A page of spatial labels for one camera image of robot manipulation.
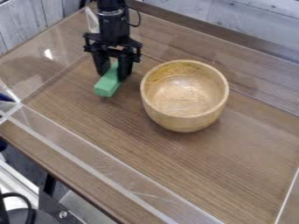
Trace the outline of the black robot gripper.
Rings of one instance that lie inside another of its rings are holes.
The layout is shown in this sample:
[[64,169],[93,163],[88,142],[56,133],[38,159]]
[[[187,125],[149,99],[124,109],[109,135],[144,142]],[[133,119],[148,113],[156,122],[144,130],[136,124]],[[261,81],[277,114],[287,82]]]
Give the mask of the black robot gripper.
[[128,8],[97,11],[97,32],[85,32],[84,51],[92,53],[97,74],[102,76],[110,68],[109,57],[117,58],[117,79],[124,81],[132,73],[133,62],[140,62],[142,44],[129,37]]

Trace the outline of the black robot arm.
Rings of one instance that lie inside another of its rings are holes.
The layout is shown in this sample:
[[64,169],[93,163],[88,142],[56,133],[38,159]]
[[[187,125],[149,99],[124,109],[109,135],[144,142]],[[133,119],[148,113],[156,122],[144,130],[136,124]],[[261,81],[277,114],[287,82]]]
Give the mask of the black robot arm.
[[84,51],[90,53],[97,73],[102,76],[116,59],[116,79],[122,81],[132,73],[133,64],[140,62],[142,44],[130,38],[130,28],[141,24],[129,22],[130,7],[126,0],[96,0],[98,32],[85,32]]

